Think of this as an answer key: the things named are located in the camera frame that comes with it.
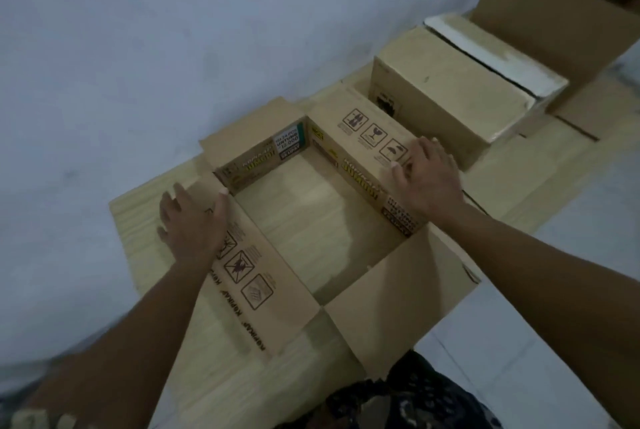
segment wall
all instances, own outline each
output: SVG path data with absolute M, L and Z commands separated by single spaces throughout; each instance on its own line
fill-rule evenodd
M 110 199 L 476 1 L 0 0 L 0 363 L 51 356 L 137 300 Z

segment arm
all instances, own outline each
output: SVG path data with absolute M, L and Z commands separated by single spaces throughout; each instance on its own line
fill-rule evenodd
M 458 170 L 437 141 L 394 165 L 409 206 L 454 239 L 620 424 L 640 425 L 640 283 L 565 254 L 462 198 Z
M 227 192 L 212 214 L 175 185 L 158 229 L 175 263 L 115 327 L 46 379 L 26 403 L 99 429 L 146 427 L 187 330 L 196 298 L 227 230 Z

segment floor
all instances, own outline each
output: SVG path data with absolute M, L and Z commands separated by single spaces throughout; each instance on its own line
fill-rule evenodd
M 640 147 L 620 157 L 536 233 L 640 280 Z M 485 281 L 415 349 L 507 428 L 617 427 L 573 372 Z M 168 393 L 151 428 L 178 429 Z

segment person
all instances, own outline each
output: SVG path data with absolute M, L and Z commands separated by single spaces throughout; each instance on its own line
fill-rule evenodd
M 458 168 L 437 141 L 420 138 L 410 151 L 410 170 L 392 165 L 404 203 L 474 259 L 620 425 L 640 426 L 640 283 L 565 254 L 467 205 Z M 179 184 L 175 199 L 164 193 L 164 229 L 158 234 L 175 263 L 123 320 L 44 379 L 9 427 L 148 425 L 198 291 L 223 244 L 227 193 L 219 195 L 212 214 L 197 208 Z M 409 352 L 386 380 L 345 387 L 280 427 L 499 425 L 473 396 Z

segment hand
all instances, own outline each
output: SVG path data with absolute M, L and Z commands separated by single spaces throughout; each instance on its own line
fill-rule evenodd
M 165 191 L 160 200 L 164 229 L 158 227 L 158 236 L 176 261 L 194 260 L 211 267 L 227 234 L 229 191 L 225 188 L 220 192 L 211 214 L 202 211 L 180 184 L 173 185 L 173 189 L 175 199 Z
M 409 167 L 391 164 L 396 186 L 407 206 L 437 224 L 452 206 L 464 204 L 458 166 L 437 139 L 416 139 L 409 152 Z

